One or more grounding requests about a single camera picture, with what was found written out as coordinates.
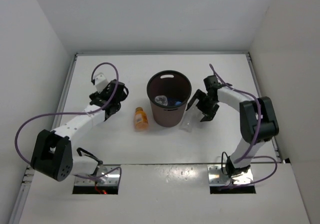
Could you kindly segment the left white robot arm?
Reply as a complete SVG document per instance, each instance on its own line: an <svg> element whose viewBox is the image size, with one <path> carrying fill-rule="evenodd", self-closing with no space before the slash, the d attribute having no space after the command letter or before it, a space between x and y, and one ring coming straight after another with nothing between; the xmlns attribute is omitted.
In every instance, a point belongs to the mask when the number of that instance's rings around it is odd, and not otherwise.
<svg viewBox="0 0 320 224"><path fill-rule="evenodd" d="M67 123L51 130L42 130L36 139L31 167L61 182L69 175L85 179L98 179L102 160L83 148L77 148L73 156L72 145L79 141L94 126L103 123L121 108L121 102L129 90L122 82L112 80L102 91L92 93L89 105Z"/></svg>

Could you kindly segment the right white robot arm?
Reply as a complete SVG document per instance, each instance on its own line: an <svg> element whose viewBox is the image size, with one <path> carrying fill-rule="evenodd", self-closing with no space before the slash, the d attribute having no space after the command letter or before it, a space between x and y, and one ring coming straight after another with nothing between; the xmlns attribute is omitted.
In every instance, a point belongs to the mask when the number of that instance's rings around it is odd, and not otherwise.
<svg viewBox="0 0 320 224"><path fill-rule="evenodd" d="M198 89L187 104L187 110L197 100L195 106L203 114L201 122L213 120L219 103L239 112L241 140L236 150L227 157L224 170L229 177L246 172L263 144L279 133L272 100L235 89L229 83L219 81L216 75L208 76L203 82L206 92Z"/></svg>

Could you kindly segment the clear bottle white blue label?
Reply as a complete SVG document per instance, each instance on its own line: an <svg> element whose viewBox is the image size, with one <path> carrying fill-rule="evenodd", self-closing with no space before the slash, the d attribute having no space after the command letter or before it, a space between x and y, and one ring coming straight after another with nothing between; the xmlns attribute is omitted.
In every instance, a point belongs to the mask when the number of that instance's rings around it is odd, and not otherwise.
<svg viewBox="0 0 320 224"><path fill-rule="evenodd" d="M156 96L154 98L154 101L155 101L155 103L162 105L162 106L168 106L168 103L169 103L168 98L164 95Z"/></svg>

